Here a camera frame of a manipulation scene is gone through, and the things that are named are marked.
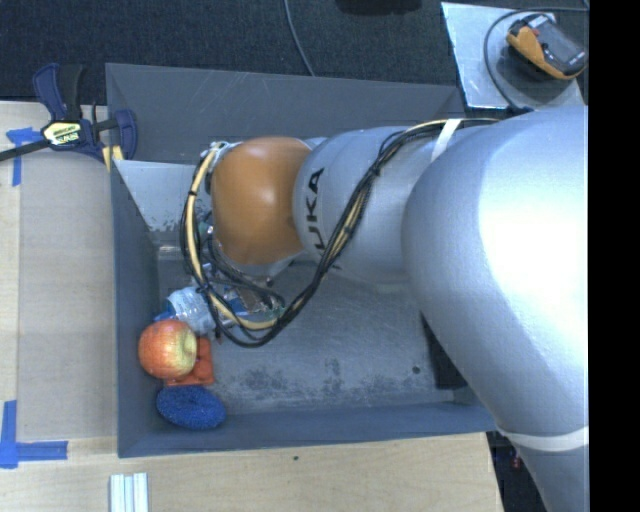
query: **wooden table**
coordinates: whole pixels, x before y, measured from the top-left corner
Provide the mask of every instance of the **wooden table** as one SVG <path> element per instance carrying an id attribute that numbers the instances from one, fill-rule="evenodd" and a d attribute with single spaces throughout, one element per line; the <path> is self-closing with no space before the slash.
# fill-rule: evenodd
<path id="1" fill-rule="evenodd" d="M 7 129 L 23 127 L 6 126 L 3 106 L 0 150 L 11 147 Z M 16 398 L 18 378 L 21 189 L 12 168 L 0 164 L 0 401 Z M 0 469 L 0 510 L 104 511 L 110 475 L 137 472 L 148 474 L 154 512 L 503 510 L 482 433 L 122 460 L 115 437 L 70 439 L 65 461 Z"/>

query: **orange object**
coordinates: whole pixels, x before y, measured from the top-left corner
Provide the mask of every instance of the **orange object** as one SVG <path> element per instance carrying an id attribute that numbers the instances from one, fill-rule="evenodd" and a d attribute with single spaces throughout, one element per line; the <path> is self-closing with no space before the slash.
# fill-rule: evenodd
<path id="1" fill-rule="evenodd" d="M 208 338 L 198 338 L 198 351 L 196 352 L 196 364 L 190 373 L 177 379 L 166 379 L 167 386 L 189 386 L 200 384 L 208 386 L 215 382 L 213 376 L 213 360 L 211 358 L 211 342 Z"/>

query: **red apple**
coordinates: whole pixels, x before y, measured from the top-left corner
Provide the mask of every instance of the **red apple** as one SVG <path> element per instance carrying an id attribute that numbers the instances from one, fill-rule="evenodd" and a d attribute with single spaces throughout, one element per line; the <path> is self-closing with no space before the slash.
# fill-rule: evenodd
<path id="1" fill-rule="evenodd" d="M 147 326 L 138 341 L 138 358 L 147 373 L 159 379 L 184 377 L 196 364 L 198 340 L 180 320 L 159 320 Z"/>

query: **blue tape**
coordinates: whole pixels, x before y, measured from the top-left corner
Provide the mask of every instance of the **blue tape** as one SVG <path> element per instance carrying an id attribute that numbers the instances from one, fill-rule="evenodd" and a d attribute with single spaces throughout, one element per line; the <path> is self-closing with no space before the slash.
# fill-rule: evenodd
<path id="1" fill-rule="evenodd" d="M 19 462 L 66 460 L 68 441 L 16 442 L 16 401 L 4 403 L 0 435 L 0 468 L 16 469 Z"/>
<path id="2" fill-rule="evenodd" d="M 42 140 L 42 134 L 33 128 L 18 128 L 17 130 L 9 130 L 7 137 L 14 146 L 18 147 L 29 142 L 38 142 Z M 11 185 L 17 187 L 22 181 L 22 159 L 18 156 L 13 159 L 13 179 Z"/>

